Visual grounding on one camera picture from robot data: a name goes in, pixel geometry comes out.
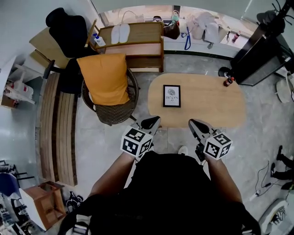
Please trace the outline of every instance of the wooden bench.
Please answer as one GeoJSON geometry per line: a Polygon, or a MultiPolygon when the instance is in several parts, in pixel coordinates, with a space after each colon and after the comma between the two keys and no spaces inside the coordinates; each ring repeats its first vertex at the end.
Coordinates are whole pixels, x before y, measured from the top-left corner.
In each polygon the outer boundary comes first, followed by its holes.
{"type": "Polygon", "coordinates": [[[40,160],[43,178],[77,184],[74,152],[77,96],[58,90],[59,73],[50,74],[40,118],[40,160]]]}

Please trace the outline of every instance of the human forearm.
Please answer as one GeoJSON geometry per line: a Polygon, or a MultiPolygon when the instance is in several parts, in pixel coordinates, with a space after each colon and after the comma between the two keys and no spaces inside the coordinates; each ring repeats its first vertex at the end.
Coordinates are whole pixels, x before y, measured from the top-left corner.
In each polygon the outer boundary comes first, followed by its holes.
{"type": "Polygon", "coordinates": [[[207,163],[211,182],[218,192],[228,201],[242,202],[241,193],[222,160],[207,157],[207,163]]]}
{"type": "Polygon", "coordinates": [[[123,152],[96,183],[89,196],[94,194],[115,195],[125,186],[135,158],[123,152]]]}

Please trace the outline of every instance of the blue chair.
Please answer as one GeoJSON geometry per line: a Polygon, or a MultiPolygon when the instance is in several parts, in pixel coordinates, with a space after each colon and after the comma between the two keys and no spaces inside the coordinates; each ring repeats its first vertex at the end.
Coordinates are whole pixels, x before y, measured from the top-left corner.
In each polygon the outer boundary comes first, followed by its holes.
{"type": "Polygon", "coordinates": [[[18,180],[13,174],[0,173],[0,193],[3,193],[5,196],[16,193],[21,197],[18,180]]]}

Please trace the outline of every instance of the white slippers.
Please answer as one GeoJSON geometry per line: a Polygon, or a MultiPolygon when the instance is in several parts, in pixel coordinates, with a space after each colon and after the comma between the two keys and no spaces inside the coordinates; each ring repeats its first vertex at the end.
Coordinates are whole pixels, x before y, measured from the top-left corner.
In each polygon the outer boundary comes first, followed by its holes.
{"type": "Polygon", "coordinates": [[[115,25],[111,31],[111,44],[126,43],[129,39],[129,24],[115,25]]]}

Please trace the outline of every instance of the wicker chair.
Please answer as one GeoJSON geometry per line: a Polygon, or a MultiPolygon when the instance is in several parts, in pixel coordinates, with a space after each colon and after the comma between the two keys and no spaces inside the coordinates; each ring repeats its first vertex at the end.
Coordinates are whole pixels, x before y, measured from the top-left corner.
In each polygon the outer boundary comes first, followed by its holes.
{"type": "Polygon", "coordinates": [[[93,110],[99,120],[102,123],[105,123],[109,126],[113,124],[122,123],[123,121],[127,120],[128,118],[136,120],[132,113],[137,105],[138,97],[139,97],[139,87],[137,80],[132,73],[132,71],[128,68],[127,69],[127,77],[128,83],[129,81],[132,82],[132,85],[128,85],[127,92],[129,94],[130,100],[122,105],[113,105],[113,106],[105,106],[105,105],[95,105],[89,96],[89,89],[85,84],[85,80],[83,81],[82,86],[82,97],[86,105],[93,110]]]}

